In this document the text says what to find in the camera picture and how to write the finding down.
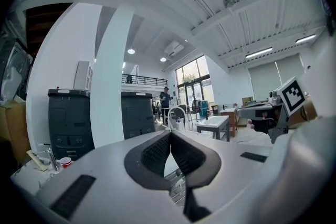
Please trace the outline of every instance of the cardboard box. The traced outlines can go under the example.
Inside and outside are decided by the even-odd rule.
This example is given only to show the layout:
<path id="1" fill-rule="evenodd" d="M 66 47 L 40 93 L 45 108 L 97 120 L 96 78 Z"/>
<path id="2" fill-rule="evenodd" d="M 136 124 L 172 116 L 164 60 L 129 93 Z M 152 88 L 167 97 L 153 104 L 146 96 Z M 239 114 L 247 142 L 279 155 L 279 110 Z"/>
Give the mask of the cardboard box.
<path id="1" fill-rule="evenodd" d="M 243 101 L 243 106 L 246 106 L 248 101 L 253 101 L 253 97 L 245 97 L 241 99 Z"/>
<path id="2" fill-rule="evenodd" d="M 0 136 L 10 141 L 15 159 L 22 164 L 30 150 L 26 103 L 11 101 L 0 106 Z"/>

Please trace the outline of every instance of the faucet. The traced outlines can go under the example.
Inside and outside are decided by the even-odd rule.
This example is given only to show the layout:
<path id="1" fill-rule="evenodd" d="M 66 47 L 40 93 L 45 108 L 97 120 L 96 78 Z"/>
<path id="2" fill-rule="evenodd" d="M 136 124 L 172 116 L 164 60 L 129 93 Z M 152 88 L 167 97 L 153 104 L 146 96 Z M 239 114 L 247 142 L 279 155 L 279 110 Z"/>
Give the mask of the faucet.
<path id="1" fill-rule="evenodd" d="M 38 146 L 47 146 L 47 149 L 44 151 L 40 151 L 40 152 L 33 152 L 34 155 L 38 155 L 40 153 L 47 153 L 52 165 L 52 168 L 54 169 L 54 171 L 58 172 L 60 170 L 59 166 L 57 165 L 53 150 L 51 148 L 50 144 L 37 144 Z"/>

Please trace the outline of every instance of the recessed light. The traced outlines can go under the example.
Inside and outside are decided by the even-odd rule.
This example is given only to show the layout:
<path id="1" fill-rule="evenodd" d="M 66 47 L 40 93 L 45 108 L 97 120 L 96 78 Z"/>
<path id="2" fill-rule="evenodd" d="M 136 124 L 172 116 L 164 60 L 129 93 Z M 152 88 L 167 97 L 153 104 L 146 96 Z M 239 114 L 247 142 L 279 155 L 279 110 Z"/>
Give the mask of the recessed light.
<path id="1" fill-rule="evenodd" d="M 128 49 L 128 51 L 127 51 L 129 54 L 135 54 L 135 50 L 134 49 Z"/>
<path id="2" fill-rule="evenodd" d="M 248 54 L 248 55 L 246 55 L 246 59 L 250 58 L 250 57 L 253 57 L 253 56 L 256 56 L 256 55 L 259 55 L 259 54 L 263 54 L 263 53 L 271 51 L 271 50 L 273 50 L 273 48 L 268 48 L 268 49 L 265 49 L 265 50 L 257 51 L 253 54 Z"/>
<path id="3" fill-rule="evenodd" d="M 305 41 L 307 41 L 307 40 L 309 40 L 309 39 L 312 39 L 312 38 L 314 38 L 314 37 L 316 37 L 315 34 L 314 34 L 314 35 L 311 35 L 311 36 L 308 36 L 308 37 L 300 38 L 300 39 L 298 39 L 297 41 L 295 41 L 295 43 L 296 43 L 296 44 L 298 44 L 298 43 L 302 43 L 302 42 L 305 42 Z"/>

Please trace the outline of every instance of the wooden table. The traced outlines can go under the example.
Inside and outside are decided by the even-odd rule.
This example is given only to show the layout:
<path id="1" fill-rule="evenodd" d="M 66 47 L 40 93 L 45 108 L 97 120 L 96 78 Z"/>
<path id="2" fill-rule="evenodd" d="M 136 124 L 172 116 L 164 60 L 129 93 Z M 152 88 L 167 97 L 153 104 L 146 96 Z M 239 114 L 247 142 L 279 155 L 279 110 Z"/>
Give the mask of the wooden table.
<path id="1" fill-rule="evenodd" d="M 195 123 L 197 132 L 213 132 L 217 140 L 221 139 L 221 130 L 226 126 L 226 141 L 230 142 L 229 116 L 211 116 L 207 120 L 201 120 Z"/>
<path id="2" fill-rule="evenodd" d="M 236 130 L 237 130 L 237 124 L 239 121 L 239 117 L 237 115 L 237 109 L 236 108 L 232 108 L 232 109 L 225 109 L 225 110 L 221 110 L 221 116 L 229 116 L 229 123 L 230 123 L 230 127 L 232 127 L 232 136 L 235 137 L 236 136 Z"/>

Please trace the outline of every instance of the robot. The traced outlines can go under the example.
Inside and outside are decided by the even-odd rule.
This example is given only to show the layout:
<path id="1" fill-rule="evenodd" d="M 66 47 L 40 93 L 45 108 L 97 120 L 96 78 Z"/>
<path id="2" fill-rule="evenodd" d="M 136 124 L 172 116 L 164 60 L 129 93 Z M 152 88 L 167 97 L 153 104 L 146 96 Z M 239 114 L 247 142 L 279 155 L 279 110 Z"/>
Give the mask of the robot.
<path id="1" fill-rule="evenodd" d="M 299 81 L 293 77 L 271 91 L 267 102 L 258 102 L 237 110 L 238 116 L 251 119 L 256 131 L 267 133 L 272 144 L 276 139 L 288 133 L 289 117 L 301 109 L 305 95 Z"/>

